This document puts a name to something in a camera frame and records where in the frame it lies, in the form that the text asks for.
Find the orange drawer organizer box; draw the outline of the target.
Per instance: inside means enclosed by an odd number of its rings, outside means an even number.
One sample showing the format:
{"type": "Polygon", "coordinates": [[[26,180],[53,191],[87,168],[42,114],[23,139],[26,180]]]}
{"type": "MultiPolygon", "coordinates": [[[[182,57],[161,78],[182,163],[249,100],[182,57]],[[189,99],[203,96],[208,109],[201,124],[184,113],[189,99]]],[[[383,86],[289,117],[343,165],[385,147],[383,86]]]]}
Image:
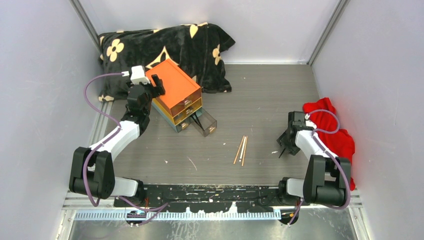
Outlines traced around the orange drawer organizer box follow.
{"type": "Polygon", "coordinates": [[[165,94],[152,100],[152,106],[177,132],[190,125],[189,117],[203,106],[202,90],[176,63],[167,59],[146,72],[162,80],[165,94]]]}

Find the clear bottom drawer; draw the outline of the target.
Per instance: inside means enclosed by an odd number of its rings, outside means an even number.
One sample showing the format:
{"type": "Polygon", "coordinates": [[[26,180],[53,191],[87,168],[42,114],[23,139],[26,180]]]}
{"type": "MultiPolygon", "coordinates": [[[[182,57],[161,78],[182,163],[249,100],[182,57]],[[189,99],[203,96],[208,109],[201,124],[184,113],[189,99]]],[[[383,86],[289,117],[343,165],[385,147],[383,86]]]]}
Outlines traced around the clear bottom drawer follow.
{"type": "Polygon", "coordinates": [[[203,107],[199,108],[194,113],[196,113],[199,120],[201,121],[201,124],[202,124],[204,130],[201,130],[201,128],[192,120],[192,118],[191,118],[192,114],[189,116],[190,124],[194,125],[194,127],[198,130],[198,132],[203,137],[207,137],[210,134],[215,132],[215,130],[218,127],[217,120],[214,117],[212,117],[203,107]]]}

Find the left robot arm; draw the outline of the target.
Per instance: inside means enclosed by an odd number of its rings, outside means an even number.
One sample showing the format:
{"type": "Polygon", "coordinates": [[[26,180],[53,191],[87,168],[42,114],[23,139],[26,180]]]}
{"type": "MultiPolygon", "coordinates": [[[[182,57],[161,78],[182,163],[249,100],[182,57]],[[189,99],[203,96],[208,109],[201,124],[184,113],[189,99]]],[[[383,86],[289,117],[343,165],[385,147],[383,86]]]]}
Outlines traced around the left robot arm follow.
{"type": "Polygon", "coordinates": [[[145,77],[132,72],[119,76],[130,76],[128,81],[126,111],[120,121],[103,113],[117,126],[107,136],[90,147],[78,147],[72,158],[69,191],[94,198],[125,198],[133,206],[141,206],[146,200],[141,180],[116,177],[115,158],[134,140],[139,138],[150,123],[153,99],[165,94],[162,79],[157,74],[145,77]]]}

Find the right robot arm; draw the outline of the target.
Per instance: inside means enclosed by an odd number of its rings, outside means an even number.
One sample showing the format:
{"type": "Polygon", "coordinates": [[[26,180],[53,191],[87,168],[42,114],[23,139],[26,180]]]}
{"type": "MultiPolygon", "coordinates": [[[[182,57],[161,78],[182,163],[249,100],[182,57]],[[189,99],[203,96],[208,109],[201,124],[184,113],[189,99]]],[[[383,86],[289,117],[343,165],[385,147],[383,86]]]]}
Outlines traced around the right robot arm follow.
{"type": "Polygon", "coordinates": [[[346,208],[351,199],[351,163],[330,150],[319,138],[310,115],[302,111],[287,114],[287,129],[276,140],[283,153],[295,156],[303,152],[308,159],[304,178],[284,177],[278,184],[277,198],[291,205],[297,198],[308,204],[346,208]]]}

